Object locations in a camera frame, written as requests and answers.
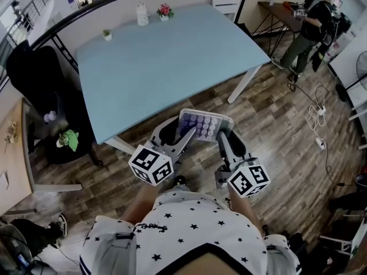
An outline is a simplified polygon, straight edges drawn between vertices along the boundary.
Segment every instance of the black pants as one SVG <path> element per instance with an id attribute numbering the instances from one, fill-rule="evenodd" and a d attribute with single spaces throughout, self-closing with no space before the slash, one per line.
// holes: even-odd
<path id="1" fill-rule="evenodd" d="M 344 210 L 365 210 L 367 207 L 367 191 L 354 192 L 344 195 L 329 202 L 332 210 L 342 208 Z"/>
<path id="2" fill-rule="evenodd" d="M 51 223 L 50 228 L 47 229 L 26 219 L 15 219 L 10 224 L 13 224 L 24 236 L 33 257 L 39 255 L 44 248 L 63 235 L 56 223 Z"/>

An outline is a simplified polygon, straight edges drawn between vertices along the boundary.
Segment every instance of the white star print shirt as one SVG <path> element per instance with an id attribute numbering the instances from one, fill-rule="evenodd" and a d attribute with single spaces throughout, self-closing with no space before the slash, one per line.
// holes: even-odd
<path id="1" fill-rule="evenodd" d="M 212 253 L 239 274 L 297 274 L 284 236 L 262 238 L 245 216 L 197 192 L 171 191 L 142 223 L 98 216 L 80 255 L 84 274 L 173 274 Z"/>

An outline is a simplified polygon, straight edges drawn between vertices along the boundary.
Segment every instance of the wooden floor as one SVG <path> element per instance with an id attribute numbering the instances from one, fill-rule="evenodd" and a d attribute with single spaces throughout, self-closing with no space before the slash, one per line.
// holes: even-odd
<path id="1" fill-rule="evenodd" d="M 258 43 L 266 48 L 265 40 Z M 288 37 L 277 54 L 282 54 L 289 43 Z M 313 103 L 299 89 L 293 93 L 287 88 L 288 75 L 288 71 L 267 64 L 231 105 L 226 100 L 240 77 L 195 95 L 129 129 L 120 137 L 133 146 L 143 144 L 156 125 L 179 114 L 182 108 L 231 117 L 235 129 L 247 142 L 248 150 L 265 164 L 272 179 L 270 186 L 251 198 L 255 213 L 273 233 L 283 230 L 291 234 L 301 232 L 312 248 L 330 219 L 327 201 L 354 188 L 337 187 L 326 175 L 326 151 L 321 151 L 316 145 L 315 135 L 307 125 L 309 106 Z M 298 84 L 313 99 L 317 86 L 323 85 L 329 90 L 318 89 L 319 99 L 325 92 L 326 124 L 317 128 L 317 133 L 327 140 L 332 178 L 336 182 L 353 183 L 354 176 L 364 164 L 365 154 L 358 150 L 362 141 L 355 123 L 348 121 L 350 108 L 335 95 L 335 79 L 322 65 L 317 73 L 308 67 Z M 31 159 L 38 183 L 81 183 L 84 190 L 33 194 L 17 206 L 17 209 L 29 205 L 36 208 L 38 214 L 27 218 L 43 226 L 63 212 L 70 223 L 70 235 L 64 240 L 61 250 L 75 260 L 95 216 L 121 217 L 141 185 L 128 166 L 130 156 L 106 144 L 96 146 L 96 151 L 105 164 L 104 168 L 95 167 L 88 156 L 62 166 L 49 165 L 42 149 L 37 149 Z M 227 190 L 218 191 L 214 181 L 214 172 L 221 164 L 217 145 L 195 142 L 182 158 L 179 171 L 187 177 L 188 186 L 193 191 L 224 199 L 228 196 Z M 57 250 L 48 249 L 41 257 L 57 270 L 78 270 Z"/>

